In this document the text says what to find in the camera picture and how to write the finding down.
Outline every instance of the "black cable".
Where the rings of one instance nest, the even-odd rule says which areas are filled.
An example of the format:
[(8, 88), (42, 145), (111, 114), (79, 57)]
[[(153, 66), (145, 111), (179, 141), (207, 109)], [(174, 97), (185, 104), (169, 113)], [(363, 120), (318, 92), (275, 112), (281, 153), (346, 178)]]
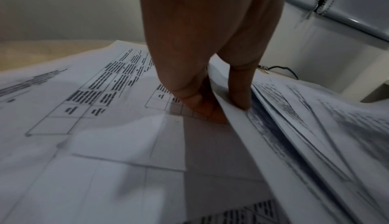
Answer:
[(271, 70), (271, 69), (273, 69), (273, 68), (281, 68), (281, 69), (283, 69), (283, 70), (288, 70), (288, 71), (290, 71), (295, 77), (296, 77), (296, 79), (298, 80), (299, 78), (297, 77), (297, 75), (293, 72), (293, 70), (291, 70), (291, 69), (289, 69), (288, 67), (282, 67), (282, 66), (272, 66), (272, 67), (269, 67), (269, 68), (267, 68), (267, 70)]

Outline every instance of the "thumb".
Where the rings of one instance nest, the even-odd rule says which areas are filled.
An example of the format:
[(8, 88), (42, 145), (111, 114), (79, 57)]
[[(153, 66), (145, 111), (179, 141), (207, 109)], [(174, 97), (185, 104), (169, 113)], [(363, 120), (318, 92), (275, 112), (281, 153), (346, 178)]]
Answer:
[(243, 110), (251, 107), (251, 82), (254, 77), (258, 61), (240, 66), (230, 67), (228, 89), (230, 99)]

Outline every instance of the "hand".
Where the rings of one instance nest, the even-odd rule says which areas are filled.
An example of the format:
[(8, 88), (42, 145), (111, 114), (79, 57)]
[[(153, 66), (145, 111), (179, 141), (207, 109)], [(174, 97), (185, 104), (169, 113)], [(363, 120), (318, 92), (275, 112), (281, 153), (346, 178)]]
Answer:
[(225, 116), (207, 65), (217, 53), (230, 64), (229, 94), (251, 106), (251, 82), (280, 19), (284, 0), (141, 0), (149, 51), (162, 84), (194, 111)]

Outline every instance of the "cable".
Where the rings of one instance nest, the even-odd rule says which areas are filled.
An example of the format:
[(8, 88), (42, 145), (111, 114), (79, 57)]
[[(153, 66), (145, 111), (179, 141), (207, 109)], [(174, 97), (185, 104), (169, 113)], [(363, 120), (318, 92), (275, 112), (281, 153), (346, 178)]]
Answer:
[(289, 69), (288, 67), (282, 67), (282, 66), (272, 66), (272, 67), (269, 67), (269, 68), (265, 68), (265, 70), (271, 70), (271, 69), (273, 69), (273, 68), (281, 68), (281, 69), (283, 69), (283, 70), (288, 70), (288, 71), (290, 71), (295, 77), (296, 77), (296, 79), (298, 80), (299, 78), (297, 77), (297, 75), (293, 72), (293, 70), (291, 70), (291, 69)]

